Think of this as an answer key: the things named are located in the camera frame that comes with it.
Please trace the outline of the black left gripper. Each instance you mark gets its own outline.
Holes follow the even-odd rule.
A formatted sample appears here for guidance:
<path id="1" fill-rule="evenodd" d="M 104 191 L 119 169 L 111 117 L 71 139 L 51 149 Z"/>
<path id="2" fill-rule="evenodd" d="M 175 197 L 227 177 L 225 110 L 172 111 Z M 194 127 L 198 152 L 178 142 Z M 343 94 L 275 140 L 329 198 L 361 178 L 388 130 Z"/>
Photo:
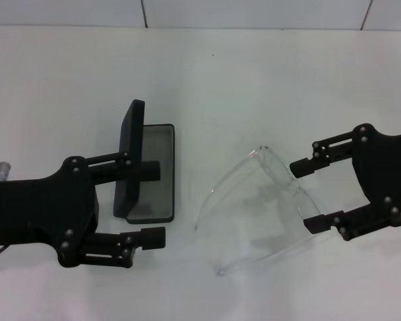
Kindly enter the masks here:
<path id="1" fill-rule="evenodd" d="M 98 225 L 98 199 L 89 162 L 64 160 L 42 179 L 0 182 L 0 246 L 44 243 L 65 268 L 83 262 L 81 248 Z"/>

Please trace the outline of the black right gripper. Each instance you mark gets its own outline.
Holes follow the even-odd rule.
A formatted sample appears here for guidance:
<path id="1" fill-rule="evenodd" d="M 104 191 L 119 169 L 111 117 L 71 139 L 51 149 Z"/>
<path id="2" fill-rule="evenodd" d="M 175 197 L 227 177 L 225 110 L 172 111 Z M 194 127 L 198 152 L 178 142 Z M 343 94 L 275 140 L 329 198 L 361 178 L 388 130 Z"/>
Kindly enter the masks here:
<path id="1" fill-rule="evenodd" d="M 289 165 L 295 178 L 352 158 L 358 182 L 370 204 L 304 219 L 311 234 L 335 227 L 343 240 L 350 241 L 386 227 L 401 226 L 401 134 L 382 134 L 365 123 L 351 132 L 317 140 L 312 148 L 310 159 Z"/>

